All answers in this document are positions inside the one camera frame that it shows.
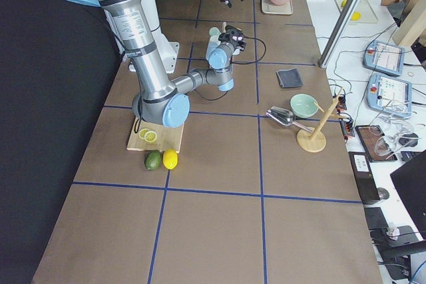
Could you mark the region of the pink cup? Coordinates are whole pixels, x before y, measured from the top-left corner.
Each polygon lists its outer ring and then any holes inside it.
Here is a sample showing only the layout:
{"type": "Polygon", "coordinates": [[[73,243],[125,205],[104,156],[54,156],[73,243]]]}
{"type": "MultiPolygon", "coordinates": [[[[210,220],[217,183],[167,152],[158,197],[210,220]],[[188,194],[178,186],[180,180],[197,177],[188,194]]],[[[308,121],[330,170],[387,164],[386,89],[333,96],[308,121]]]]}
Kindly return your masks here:
{"type": "Polygon", "coordinates": [[[241,34],[235,34],[235,35],[233,36],[233,39],[234,39],[235,41],[241,41],[243,38],[244,38],[244,37],[243,37],[241,34]]]}

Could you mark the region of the mint green cup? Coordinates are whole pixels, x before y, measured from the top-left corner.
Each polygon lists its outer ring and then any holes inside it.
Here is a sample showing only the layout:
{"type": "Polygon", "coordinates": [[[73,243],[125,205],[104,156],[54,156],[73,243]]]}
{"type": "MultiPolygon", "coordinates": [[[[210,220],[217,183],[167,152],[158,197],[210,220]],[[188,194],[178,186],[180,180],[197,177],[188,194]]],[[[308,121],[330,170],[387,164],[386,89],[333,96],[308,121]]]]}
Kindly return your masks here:
{"type": "Polygon", "coordinates": [[[220,31],[220,29],[219,29],[219,28],[217,28],[217,27],[212,27],[212,28],[210,28],[210,29],[209,29],[209,36],[210,36],[210,37],[218,36],[218,35],[220,35],[220,34],[221,34],[221,31],[220,31]]]}

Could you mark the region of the grey folded cloth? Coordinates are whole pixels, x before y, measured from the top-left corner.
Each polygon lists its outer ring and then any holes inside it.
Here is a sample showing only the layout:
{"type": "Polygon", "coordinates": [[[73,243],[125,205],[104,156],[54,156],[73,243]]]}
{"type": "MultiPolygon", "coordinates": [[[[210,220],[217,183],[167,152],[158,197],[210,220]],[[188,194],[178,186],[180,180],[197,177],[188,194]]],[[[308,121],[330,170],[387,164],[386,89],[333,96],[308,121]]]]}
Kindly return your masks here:
{"type": "Polygon", "coordinates": [[[278,70],[276,75],[282,88],[300,88],[303,86],[302,78],[297,68],[278,70]]]}

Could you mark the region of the mint green bowl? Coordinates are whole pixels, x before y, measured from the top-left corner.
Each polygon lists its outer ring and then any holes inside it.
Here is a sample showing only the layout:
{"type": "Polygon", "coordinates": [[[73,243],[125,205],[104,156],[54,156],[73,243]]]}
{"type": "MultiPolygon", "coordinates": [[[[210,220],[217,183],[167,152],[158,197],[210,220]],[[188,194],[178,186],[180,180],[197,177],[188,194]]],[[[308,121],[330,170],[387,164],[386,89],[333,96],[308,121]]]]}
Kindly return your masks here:
{"type": "Polygon", "coordinates": [[[308,94],[295,94],[290,99],[290,106],[298,118],[309,118],[318,111],[316,102],[316,99],[308,94]]]}

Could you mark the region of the yellow fruit on tray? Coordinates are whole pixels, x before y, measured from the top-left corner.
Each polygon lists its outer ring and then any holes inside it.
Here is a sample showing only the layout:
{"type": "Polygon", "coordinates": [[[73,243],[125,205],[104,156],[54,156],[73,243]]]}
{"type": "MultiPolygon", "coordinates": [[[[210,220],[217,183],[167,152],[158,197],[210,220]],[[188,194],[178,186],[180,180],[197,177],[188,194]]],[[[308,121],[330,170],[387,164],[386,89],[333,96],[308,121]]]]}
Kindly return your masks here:
{"type": "Polygon", "coordinates": [[[361,14],[359,12],[354,12],[351,16],[351,21],[358,21],[361,18],[361,14]]]}

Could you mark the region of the cream tray with fruit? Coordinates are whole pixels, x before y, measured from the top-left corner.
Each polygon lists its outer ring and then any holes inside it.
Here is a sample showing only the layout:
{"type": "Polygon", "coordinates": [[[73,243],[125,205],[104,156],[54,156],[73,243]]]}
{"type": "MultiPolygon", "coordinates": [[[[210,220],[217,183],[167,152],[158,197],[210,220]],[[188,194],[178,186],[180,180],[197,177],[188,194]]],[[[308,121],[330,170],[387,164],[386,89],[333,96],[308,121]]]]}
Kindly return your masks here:
{"type": "MultiPolygon", "coordinates": [[[[334,0],[339,12],[343,11],[343,7],[341,7],[341,2],[343,0],[334,0]]],[[[361,14],[361,18],[358,21],[351,21],[350,23],[364,23],[364,24],[374,24],[378,23],[377,15],[375,14],[375,11],[373,10],[372,6],[370,5],[368,0],[360,0],[357,4],[357,7],[355,8],[354,12],[359,12],[361,14]]]]}

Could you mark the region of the wooden cutting board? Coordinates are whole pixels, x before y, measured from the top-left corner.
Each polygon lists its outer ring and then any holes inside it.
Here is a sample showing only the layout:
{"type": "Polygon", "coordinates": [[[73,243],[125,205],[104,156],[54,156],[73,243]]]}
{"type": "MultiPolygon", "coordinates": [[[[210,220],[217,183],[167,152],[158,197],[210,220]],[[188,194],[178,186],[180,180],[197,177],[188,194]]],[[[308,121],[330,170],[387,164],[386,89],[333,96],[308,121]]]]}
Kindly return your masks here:
{"type": "Polygon", "coordinates": [[[158,124],[140,121],[135,118],[130,136],[127,142],[127,150],[131,151],[151,151],[159,150],[160,152],[173,149],[177,153],[180,151],[182,134],[184,125],[178,128],[167,128],[158,124]],[[138,132],[142,128],[149,128],[157,133],[157,140],[154,143],[147,143],[138,137],[138,132]]]}

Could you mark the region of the wooden mug tree stand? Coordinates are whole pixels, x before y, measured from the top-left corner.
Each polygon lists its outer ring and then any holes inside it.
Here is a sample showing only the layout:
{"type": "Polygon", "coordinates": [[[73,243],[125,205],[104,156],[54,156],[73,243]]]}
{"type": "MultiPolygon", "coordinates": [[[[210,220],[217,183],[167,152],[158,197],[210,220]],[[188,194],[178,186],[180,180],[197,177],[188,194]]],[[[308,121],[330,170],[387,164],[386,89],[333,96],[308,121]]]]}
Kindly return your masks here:
{"type": "Polygon", "coordinates": [[[320,119],[318,125],[312,129],[312,132],[309,133],[305,130],[299,130],[296,135],[296,140],[299,146],[311,153],[318,153],[321,152],[325,146],[326,146],[326,138],[324,134],[321,132],[323,126],[327,122],[327,120],[330,118],[330,116],[333,114],[337,103],[339,102],[338,96],[342,92],[342,88],[340,88],[339,92],[337,93],[336,97],[333,98],[332,103],[328,107],[328,109],[324,112],[322,118],[320,119]]]}

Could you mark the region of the yellow lemon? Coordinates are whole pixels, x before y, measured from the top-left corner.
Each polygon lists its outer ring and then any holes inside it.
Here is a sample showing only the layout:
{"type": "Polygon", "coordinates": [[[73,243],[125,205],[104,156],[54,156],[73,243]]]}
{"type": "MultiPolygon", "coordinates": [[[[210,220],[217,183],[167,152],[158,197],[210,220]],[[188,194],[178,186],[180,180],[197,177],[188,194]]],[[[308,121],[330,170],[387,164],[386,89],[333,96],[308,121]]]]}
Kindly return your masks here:
{"type": "Polygon", "coordinates": [[[166,169],[173,170],[178,164],[178,153],[173,149],[164,151],[162,163],[166,169]]]}

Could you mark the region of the teach pendant tablet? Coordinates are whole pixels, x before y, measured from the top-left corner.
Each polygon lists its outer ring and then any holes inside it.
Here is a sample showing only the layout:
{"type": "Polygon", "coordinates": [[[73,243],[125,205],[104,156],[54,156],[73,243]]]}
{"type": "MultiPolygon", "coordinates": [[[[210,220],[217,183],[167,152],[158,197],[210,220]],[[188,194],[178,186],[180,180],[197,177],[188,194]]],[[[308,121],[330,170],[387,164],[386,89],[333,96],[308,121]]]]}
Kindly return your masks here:
{"type": "Polygon", "coordinates": [[[365,68],[389,76],[401,76],[405,49],[383,41],[374,40],[366,47],[363,56],[365,68]]]}
{"type": "Polygon", "coordinates": [[[369,78],[366,99],[370,108],[406,118],[412,113],[412,84],[374,72],[369,78]]]}

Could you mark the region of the brown tablet device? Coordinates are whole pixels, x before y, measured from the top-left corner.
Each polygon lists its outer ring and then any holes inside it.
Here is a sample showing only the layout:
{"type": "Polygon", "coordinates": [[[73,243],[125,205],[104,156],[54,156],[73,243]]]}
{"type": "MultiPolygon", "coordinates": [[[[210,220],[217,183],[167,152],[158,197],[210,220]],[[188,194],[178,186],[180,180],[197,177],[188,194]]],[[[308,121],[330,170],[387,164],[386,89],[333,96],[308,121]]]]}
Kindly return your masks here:
{"type": "Polygon", "coordinates": [[[384,136],[380,126],[359,125],[355,127],[355,131],[361,141],[361,144],[367,154],[368,160],[373,162],[394,162],[397,156],[386,150],[386,154],[381,156],[375,152],[377,141],[384,136]]]}

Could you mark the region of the safety glasses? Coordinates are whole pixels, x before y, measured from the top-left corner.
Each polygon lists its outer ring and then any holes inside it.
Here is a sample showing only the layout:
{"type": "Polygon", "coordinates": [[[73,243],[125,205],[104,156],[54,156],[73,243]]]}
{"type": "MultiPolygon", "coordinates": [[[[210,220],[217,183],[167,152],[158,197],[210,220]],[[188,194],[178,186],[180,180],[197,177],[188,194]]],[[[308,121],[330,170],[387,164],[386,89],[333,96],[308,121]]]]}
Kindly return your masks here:
{"type": "Polygon", "coordinates": [[[384,157],[386,160],[391,158],[396,152],[403,148],[398,140],[403,134],[395,134],[393,136],[382,136],[375,143],[374,152],[378,156],[384,157]]]}

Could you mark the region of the black computer mouse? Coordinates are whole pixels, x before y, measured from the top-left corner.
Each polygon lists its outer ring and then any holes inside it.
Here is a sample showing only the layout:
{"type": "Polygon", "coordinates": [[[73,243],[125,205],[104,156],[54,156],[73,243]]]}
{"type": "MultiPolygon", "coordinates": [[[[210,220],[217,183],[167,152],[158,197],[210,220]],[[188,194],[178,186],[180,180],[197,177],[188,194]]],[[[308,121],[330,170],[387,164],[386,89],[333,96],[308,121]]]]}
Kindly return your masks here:
{"type": "Polygon", "coordinates": [[[418,144],[419,136],[416,133],[402,135],[398,143],[402,147],[415,147],[418,144]]]}

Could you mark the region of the black laptop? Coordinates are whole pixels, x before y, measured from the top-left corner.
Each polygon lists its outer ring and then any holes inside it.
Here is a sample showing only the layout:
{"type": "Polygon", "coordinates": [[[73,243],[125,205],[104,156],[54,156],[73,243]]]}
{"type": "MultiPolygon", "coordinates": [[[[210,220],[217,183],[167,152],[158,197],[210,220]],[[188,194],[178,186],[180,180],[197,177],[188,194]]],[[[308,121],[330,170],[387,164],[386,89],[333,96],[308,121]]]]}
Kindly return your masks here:
{"type": "Polygon", "coordinates": [[[393,185],[419,231],[425,231],[425,151],[390,174],[393,185]]]}

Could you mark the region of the aluminium frame post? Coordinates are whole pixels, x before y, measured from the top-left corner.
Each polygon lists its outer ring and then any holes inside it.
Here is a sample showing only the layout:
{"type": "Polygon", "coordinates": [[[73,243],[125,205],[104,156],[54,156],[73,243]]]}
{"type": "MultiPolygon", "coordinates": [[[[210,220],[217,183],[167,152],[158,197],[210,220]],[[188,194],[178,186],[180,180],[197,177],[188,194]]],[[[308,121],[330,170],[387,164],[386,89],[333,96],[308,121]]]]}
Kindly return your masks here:
{"type": "Polygon", "coordinates": [[[353,15],[353,12],[355,11],[359,1],[360,0],[347,0],[345,7],[342,9],[336,21],[335,27],[331,32],[329,40],[326,43],[325,49],[319,58],[318,65],[320,68],[325,69],[327,67],[327,64],[335,48],[337,47],[337,44],[339,43],[339,40],[341,39],[342,34],[345,31],[345,28],[349,23],[349,20],[351,19],[351,16],[353,15]]]}

